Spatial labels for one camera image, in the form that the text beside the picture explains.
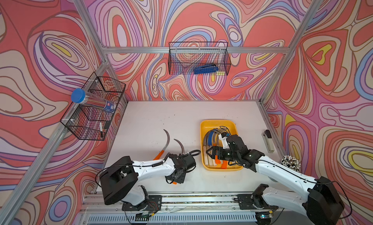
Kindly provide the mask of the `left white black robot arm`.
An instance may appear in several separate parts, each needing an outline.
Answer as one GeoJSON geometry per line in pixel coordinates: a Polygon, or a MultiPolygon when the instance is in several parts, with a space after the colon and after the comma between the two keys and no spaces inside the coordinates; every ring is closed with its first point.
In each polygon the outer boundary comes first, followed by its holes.
{"type": "Polygon", "coordinates": [[[163,159],[152,161],[133,161],[129,156],[122,157],[98,174],[104,204],[123,201],[135,207],[145,205],[149,195],[138,182],[165,177],[168,184],[182,184],[186,175],[196,167],[194,157],[200,154],[199,150],[179,155],[168,153],[163,159]]]}

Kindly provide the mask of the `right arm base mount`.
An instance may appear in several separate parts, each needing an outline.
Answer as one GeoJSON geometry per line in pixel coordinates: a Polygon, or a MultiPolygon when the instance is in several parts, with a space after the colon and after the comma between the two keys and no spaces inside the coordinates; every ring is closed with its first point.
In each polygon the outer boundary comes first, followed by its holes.
{"type": "Polygon", "coordinates": [[[238,194],[233,201],[239,204],[241,210],[268,209],[276,211],[279,207],[267,204],[263,199],[263,192],[269,188],[267,184],[260,184],[252,194],[238,194]]]}

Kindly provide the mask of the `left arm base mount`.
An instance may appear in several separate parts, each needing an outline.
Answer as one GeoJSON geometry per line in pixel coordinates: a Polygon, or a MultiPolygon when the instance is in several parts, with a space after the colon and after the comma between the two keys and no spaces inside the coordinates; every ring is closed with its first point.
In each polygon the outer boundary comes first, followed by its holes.
{"type": "Polygon", "coordinates": [[[121,200],[122,211],[150,211],[158,212],[161,209],[162,195],[149,195],[144,186],[133,187],[121,200]]]}

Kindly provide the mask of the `blue blade wooden sickle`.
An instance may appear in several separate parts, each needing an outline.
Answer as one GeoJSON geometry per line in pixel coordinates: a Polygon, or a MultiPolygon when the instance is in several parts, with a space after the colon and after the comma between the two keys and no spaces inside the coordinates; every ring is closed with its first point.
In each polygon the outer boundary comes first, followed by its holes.
{"type": "Polygon", "coordinates": [[[217,167],[219,164],[221,164],[221,161],[218,160],[216,163],[215,159],[212,159],[208,154],[207,150],[210,149],[213,146],[220,146],[220,139],[219,135],[223,133],[222,129],[215,128],[213,130],[210,130],[209,132],[206,133],[204,137],[204,159],[205,159],[205,165],[208,166],[209,168],[212,167],[217,167]]]}

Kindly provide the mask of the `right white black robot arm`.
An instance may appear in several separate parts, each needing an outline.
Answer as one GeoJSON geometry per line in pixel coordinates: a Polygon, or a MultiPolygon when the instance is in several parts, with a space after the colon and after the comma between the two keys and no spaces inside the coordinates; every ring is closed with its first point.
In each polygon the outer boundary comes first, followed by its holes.
{"type": "Polygon", "coordinates": [[[213,160],[242,166],[289,188],[281,191],[260,184],[248,200],[257,209],[286,208],[306,216],[315,225],[335,225],[344,211],[344,203],[331,180],[307,176],[281,165],[258,150],[248,149],[238,135],[205,135],[203,147],[204,154],[213,160]]]}

